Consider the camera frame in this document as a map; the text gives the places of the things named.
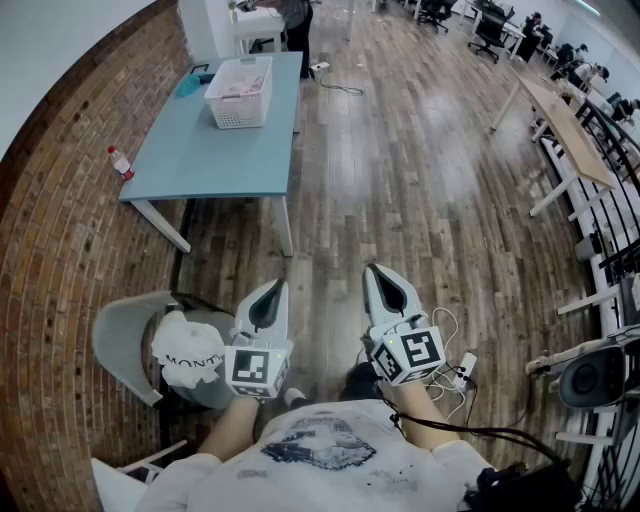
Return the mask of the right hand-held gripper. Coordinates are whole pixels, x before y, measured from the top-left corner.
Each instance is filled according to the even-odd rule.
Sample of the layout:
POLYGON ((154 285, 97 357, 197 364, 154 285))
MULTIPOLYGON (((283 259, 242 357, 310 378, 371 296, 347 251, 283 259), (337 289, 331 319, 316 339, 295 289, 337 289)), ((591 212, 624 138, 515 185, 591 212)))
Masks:
POLYGON ((378 375, 400 386, 439 369, 446 360, 440 331, 422 312, 414 286, 378 263, 365 267, 362 284, 365 312, 371 324, 378 325, 368 329, 362 342, 378 375))

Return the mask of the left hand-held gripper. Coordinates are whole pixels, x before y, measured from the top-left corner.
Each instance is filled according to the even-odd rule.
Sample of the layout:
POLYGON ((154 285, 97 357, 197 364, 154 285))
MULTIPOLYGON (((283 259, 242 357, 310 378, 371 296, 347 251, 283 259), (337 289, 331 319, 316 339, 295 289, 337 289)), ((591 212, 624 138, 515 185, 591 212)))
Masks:
POLYGON ((284 279, 259 286, 240 302, 235 314, 240 331, 231 331, 232 344, 225 347, 224 355, 226 384, 235 395, 259 400, 278 397, 293 350, 293 343, 285 339, 288 316, 289 286, 284 279))

